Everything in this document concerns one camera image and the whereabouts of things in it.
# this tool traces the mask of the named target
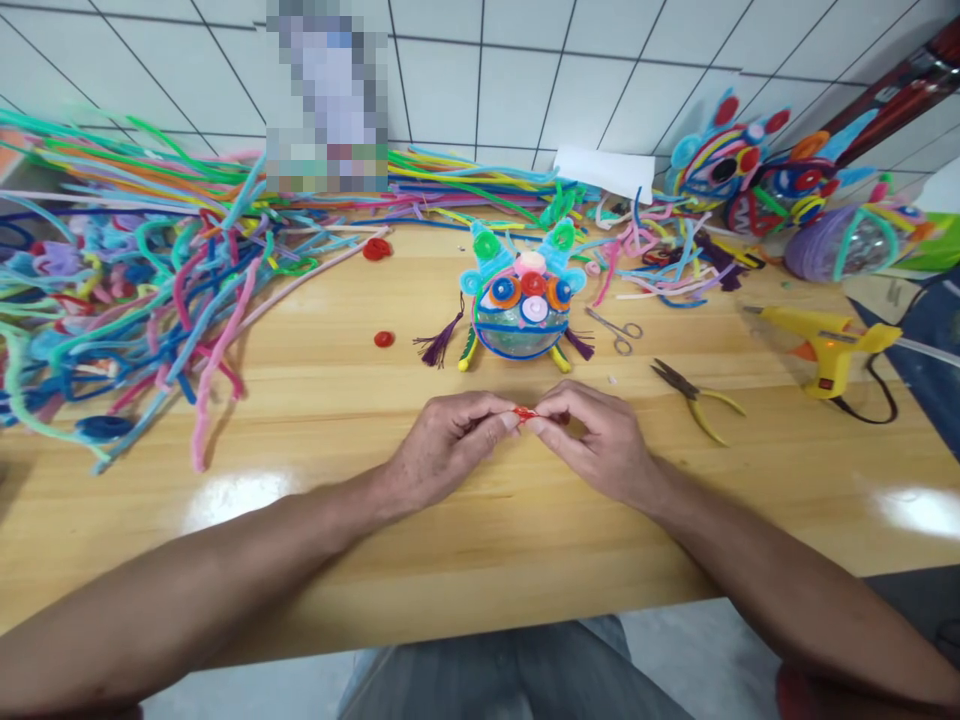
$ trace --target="wooden table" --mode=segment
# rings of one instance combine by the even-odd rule
[[[358,257],[335,268],[244,339],[235,362],[242,363],[248,398],[223,415],[205,475],[190,468],[194,416],[182,400],[101,477],[90,476],[92,457],[82,448],[21,430],[0,437],[0,459],[8,464],[0,484],[0,632],[165,540],[382,462],[434,395],[489,389],[529,405],[561,380],[546,358],[518,363],[481,353],[468,374],[454,361],[442,371],[423,366],[410,339],[434,334],[455,313],[458,276],[473,265],[470,236],[402,226],[391,239],[394,257],[377,264]],[[615,283],[614,294],[626,286]],[[737,310],[776,303],[852,314],[838,288],[768,268],[740,292],[714,291],[693,310],[611,297],[601,314],[638,322],[646,332],[630,357],[618,356],[613,336],[583,313],[595,292],[591,280],[572,326],[595,331],[597,355],[587,363],[571,351],[572,377],[630,400],[656,452],[853,573],[960,562],[960,467],[902,383],[893,384],[896,423],[857,422],[806,397],[760,325]],[[373,344],[383,329],[397,334],[387,350]],[[465,336],[462,323],[452,360]],[[700,432],[680,394],[648,367],[654,356],[747,409],[744,419],[704,403],[731,449]],[[896,378],[889,366],[881,368]],[[865,412],[885,410],[874,384],[852,386],[850,397]],[[68,410],[64,420],[90,412]],[[525,436],[505,442],[446,502],[348,553],[291,604],[257,621],[215,664],[716,593],[655,525],[596,494]]]

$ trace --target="person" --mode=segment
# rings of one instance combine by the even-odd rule
[[[0,638],[0,716],[136,707],[336,555],[454,492],[518,434],[514,407],[484,392],[430,400],[384,465],[172,540],[39,612]],[[960,716],[960,674],[903,617],[651,454],[628,403],[564,381],[535,411],[525,427],[595,490],[660,525],[783,659],[794,717]],[[689,717],[629,657],[613,616],[400,646],[358,668],[341,717]]]

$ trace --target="scissors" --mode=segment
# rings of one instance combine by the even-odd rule
[[[613,341],[614,350],[621,355],[633,354],[633,345],[629,340],[627,340],[627,338],[639,340],[643,337],[643,328],[636,323],[627,323],[623,327],[619,327],[618,325],[614,325],[612,322],[600,317],[590,308],[587,308],[587,315],[592,317],[601,325],[606,325],[608,328],[610,328],[610,331],[617,336],[617,339]]]
[[[717,435],[710,428],[710,425],[707,423],[706,417],[704,417],[703,415],[703,410],[700,409],[700,401],[697,399],[697,395],[706,395],[707,397],[716,398],[720,402],[729,405],[731,408],[733,408],[736,412],[740,413],[744,417],[746,417],[747,415],[746,410],[740,407],[739,403],[735,402],[734,400],[731,400],[723,393],[718,393],[716,390],[704,390],[702,388],[698,388],[696,385],[694,385],[689,380],[687,380],[683,375],[681,375],[672,367],[670,367],[665,362],[663,362],[663,360],[658,360],[657,358],[654,358],[653,361],[660,366],[660,367],[657,367],[657,365],[650,366],[654,369],[657,375],[659,375],[664,380],[666,380],[671,387],[676,388],[681,393],[683,393],[683,396],[687,399],[687,405],[690,406],[690,414],[693,415],[693,419],[697,421],[697,425],[700,426],[700,429],[703,430],[714,442],[717,442],[720,445],[723,445],[724,447],[730,447],[727,443],[725,443],[720,438],[719,435]]]

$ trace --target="white paper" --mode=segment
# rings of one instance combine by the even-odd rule
[[[653,204],[654,162],[649,155],[623,155],[562,146],[553,161],[560,177],[578,180],[633,200]]]
[[[914,203],[924,212],[960,213],[960,158],[949,162],[928,178]]]

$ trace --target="craft mask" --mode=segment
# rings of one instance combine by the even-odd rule
[[[875,168],[840,170],[836,161],[877,116],[871,110],[830,137],[821,130],[761,165],[749,189],[727,203],[723,218],[734,232],[764,237],[788,227],[805,227],[823,214],[838,189],[860,182]]]
[[[686,208],[703,212],[736,197],[766,158],[768,135],[790,120],[789,108],[749,124],[734,123],[740,101],[727,90],[702,135],[687,135],[670,156],[666,189],[693,198]]]

